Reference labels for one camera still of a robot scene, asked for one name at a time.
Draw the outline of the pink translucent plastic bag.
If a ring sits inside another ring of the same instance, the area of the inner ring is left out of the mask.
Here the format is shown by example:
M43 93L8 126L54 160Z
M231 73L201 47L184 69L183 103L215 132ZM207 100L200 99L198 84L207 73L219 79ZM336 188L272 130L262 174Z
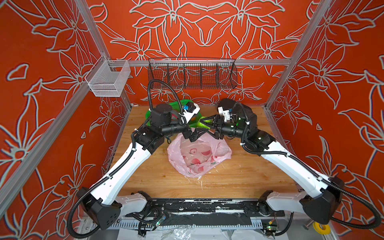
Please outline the pink translucent plastic bag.
M167 149L170 164L187 178L199 178L217 165L232 157L232 150L225 140L215 139L205 133L191 142L182 134Z

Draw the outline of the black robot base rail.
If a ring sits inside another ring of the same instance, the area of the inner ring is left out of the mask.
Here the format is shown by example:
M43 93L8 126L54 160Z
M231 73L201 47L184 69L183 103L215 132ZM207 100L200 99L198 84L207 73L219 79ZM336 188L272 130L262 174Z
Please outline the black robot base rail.
M288 214L273 212L268 216L259 213L257 199L153 199L152 207L158 208L163 217L157 228L176 227L262 229L272 222L282 227Z

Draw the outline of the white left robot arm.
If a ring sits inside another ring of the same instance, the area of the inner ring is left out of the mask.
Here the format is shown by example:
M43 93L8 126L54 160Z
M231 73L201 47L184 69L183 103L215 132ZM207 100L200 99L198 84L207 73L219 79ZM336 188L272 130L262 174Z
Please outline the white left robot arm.
M128 214L139 213L149 202L149 197L136 193L129 197L118 197L118 193L138 167L165 142L167 136L183 134L194 142L207 129L192 130L189 121L200 112L200 107L188 102L185 105L177 99L179 110L170 104L153 106L148 99L150 115L144 123L131 134L131 144L114 166L90 188L78 192L78 200L70 210L67 219L68 233L75 239L84 239L99 230L108 229L118 218ZM73 217L78 207L93 220L96 227L88 233L77 233L73 227Z

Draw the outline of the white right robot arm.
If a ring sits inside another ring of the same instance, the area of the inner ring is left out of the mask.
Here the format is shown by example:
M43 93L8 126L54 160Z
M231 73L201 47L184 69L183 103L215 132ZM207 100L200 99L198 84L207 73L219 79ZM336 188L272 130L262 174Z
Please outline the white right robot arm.
M290 153L272 135L260 130L257 126L257 116L251 108L225 99L220 102L218 112L217 115L199 120L209 128L212 137L239 138L241 147L247 153L260 156L274 164L303 189L300 193L264 192L258 199L261 215L269 216L277 211L297 212L322 225L333 221L355 229L375 229L382 223L376 208L361 197L346 191L341 179L316 171ZM336 219L334 213L343 196L348 196L367 207L373 213L374 220L366 224L353 224Z

